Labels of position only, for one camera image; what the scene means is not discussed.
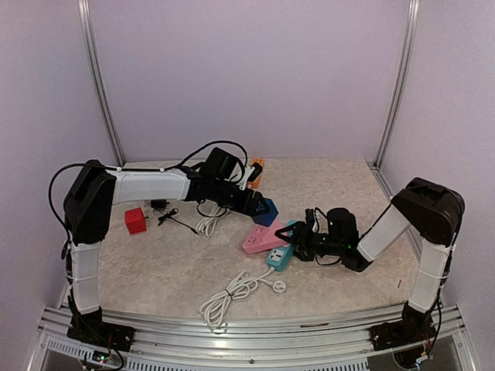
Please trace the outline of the blue cube adapter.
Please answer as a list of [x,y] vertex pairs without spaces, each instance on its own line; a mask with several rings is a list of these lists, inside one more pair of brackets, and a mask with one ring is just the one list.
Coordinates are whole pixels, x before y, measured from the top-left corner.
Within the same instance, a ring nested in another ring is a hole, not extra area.
[[255,224],[270,227],[275,219],[278,217],[278,209],[271,199],[267,199],[268,205],[270,206],[268,217],[265,221],[254,221]]

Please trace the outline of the orange power strip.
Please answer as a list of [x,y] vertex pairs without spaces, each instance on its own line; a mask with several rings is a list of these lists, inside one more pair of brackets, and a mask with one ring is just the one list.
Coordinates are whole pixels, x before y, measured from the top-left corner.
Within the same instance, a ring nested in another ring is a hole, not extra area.
[[261,174],[265,169],[265,160],[263,158],[253,158],[251,160],[251,167],[254,168],[254,172],[247,182],[247,187],[249,189],[258,189],[261,183]]

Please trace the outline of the teal power strip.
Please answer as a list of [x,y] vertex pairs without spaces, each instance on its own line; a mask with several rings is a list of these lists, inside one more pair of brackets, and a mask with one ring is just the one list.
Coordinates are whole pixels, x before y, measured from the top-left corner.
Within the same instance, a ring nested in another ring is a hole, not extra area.
[[294,247],[291,244],[288,244],[287,247],[274,248],[268,252],[265,262],[274,271],[282,272],[287,268],[293,251]]

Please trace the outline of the pink power strip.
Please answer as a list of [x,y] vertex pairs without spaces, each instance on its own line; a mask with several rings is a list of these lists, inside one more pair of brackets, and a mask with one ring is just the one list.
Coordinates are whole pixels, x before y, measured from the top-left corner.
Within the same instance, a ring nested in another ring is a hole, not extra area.
[[257,254],[270,251],[277,247],[287,247],[288,244],[276,237],[275,231],[283,227],[278,218],[270,226],[255,224],[248,237],[242,243],[246,254]]

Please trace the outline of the red cube adapter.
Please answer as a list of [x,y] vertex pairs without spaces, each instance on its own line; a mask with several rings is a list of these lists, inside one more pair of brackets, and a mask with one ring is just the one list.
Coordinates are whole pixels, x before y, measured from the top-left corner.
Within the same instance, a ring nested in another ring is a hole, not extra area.
[[141,207],[125,210],[125,225],[130,235],[144,233],[148,229],[149,218]]

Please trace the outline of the black plug adapter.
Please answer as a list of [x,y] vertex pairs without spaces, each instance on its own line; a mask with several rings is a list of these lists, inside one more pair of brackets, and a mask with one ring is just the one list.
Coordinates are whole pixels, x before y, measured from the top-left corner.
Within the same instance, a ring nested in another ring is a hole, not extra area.
[[153,199],[150,201],[150,206],[152,209],[164,210],[169,205],[166,199]]

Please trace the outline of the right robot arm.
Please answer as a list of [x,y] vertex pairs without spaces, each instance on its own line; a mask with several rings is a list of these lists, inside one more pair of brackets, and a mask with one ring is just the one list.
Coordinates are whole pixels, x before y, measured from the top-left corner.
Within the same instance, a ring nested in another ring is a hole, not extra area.
[[346,269],[362,273],[405,234],[415,234],[422,242],[416,254],[418,270],[395,327],[396,337],[411,343],[425,331],[448,279],[465,210],[465,200],[457,191],[414,178],[391,197],[364,233],[359,233],[357,218],[351,211],[334,208],[324,217],[324,232],[314,230],[316,220],[310,216],[276,230],[275,235],[293,246],[294,255],[302,261],[335,257]]

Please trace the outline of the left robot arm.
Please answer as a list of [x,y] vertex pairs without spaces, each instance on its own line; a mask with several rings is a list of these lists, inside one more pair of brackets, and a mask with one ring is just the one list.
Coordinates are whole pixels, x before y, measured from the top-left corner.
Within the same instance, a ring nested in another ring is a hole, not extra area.
[[144,201],[198,205],[210,201],[263,226],[270,226],[278,215],[269,198],[249,187],[261,175],[262,166],[219,147],[194,165],[182,160],[162,168],[112,168],[90,160],[77,168],[80,172],[63,201],[67,240],[62,258],[67,262],[70,299],[75,312],[82,315],[77,329],[94,344],[108,337],[108,326],[95,314],[101,310],[100,249],[111,227],[114,208]]

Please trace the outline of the aluminium front rail frame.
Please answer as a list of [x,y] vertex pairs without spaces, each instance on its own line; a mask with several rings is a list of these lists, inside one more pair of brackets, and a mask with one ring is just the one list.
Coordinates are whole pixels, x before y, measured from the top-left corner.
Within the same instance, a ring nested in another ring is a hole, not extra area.
[[[193,318],[173,318],[104,310],[103,319],[130,325],[135,337],[130,352],[123,352],[128,370],[207,369],[366,369],[376,356],[394,362],[397,349],[374,351],[370,329],[399,319],[401,305],[330,315],[293,318],[229,320],[226,329],[210,331]],[[69,356],[80,369],[96,348],[67,338],[70,311],[66,305],[46,307],[22,370],[42,370],[49,352]],[[432,359],[420,370],[481,370],[457,306],[442,310],[442,326]]]

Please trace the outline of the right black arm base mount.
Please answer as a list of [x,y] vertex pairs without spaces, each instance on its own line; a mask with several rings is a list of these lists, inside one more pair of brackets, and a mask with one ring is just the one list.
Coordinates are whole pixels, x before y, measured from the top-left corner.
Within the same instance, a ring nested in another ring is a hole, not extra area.
[[433,339],[436,330],[432,320],[432,309],[420,312],[406,302],[399,320],[372,326],[369,332],[374,351]]

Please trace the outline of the right aluminium corner post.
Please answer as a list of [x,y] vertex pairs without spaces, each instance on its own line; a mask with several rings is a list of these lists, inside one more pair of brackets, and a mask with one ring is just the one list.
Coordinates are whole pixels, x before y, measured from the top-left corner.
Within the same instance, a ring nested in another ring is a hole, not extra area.
[[394,82],[394,89],[392,91],[391,103],[388,108],[384,130],[378,146],[378,152],[373,162],[373,165],[378,172],[381,170],[386,159],[387,151],[390,147],[392,135],[396,126],[401,100],[405,91],[411,56],[414,49],[420,4],[421,2],[419,0],[410,0],[408,2],[408,14],[405,23],[405,34],[401,47],[398,71]]

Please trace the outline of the aluminium corner post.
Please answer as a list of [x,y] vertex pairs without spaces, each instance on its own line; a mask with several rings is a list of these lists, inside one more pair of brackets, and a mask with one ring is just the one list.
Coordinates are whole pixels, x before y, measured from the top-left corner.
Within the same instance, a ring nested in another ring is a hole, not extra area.
[[378,146],[378,152],[373,162],[373,165],[378,172],[381,170],[386,159],[387,151],[390,147],[392,135],[396,126],[401,100],[405,91],[411,56],[414,49],[420,4],[421,2],[419,0],[410,0],[408,2],[408,14],[405,23],[405,34],[401,47],[398,71],[394,82],[394,89],[392,91],[391,103],[388,108],[384,130]]
[[108,101],[107,91],[104,85],[104,78],[101,72],[101,66],[97,51],[96,36],[94,34],[90,2],[88,0],[78,0],[77,10],[88,59],[90,77],[93,82],[97,105],[101,112],[104,129],[108,136],[114,160],[116,161],[117,165],[123,166],[126,163],[126,158],[121,146],[121,141],[118,137],[117,129],[114,124],[113,115],[111,113],[111,108]]

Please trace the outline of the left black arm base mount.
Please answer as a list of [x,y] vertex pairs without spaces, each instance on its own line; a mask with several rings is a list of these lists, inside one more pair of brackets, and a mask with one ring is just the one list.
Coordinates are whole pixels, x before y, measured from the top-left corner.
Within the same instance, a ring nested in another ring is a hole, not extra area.
[[72,318],[67,337],[101,348],[129,352],[134,339],[135,330],[127,325],[104,322],[102,310],[82,315],[70,306]]

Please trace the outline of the left aluminium corner post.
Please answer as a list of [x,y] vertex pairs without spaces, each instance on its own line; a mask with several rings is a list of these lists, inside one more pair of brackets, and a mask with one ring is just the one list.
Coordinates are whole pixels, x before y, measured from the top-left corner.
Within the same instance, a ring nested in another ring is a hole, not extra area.
[[126,158],[121,146],[121,141],[118,137],[117,129],[114,124],[113,115],[111,113],[111,108],[108,101],[107,91],[104,85],[104,78],[101,72],[101,66],[97,51],[96,36],[94,34],[90,2],[88,0],[78,0],[77,10],[88,59],[90,77],[93,82],[97,105],[101,112],[104,129],[108,136],[114,160],[116,161],[117,165],[123,166],[126,163]]

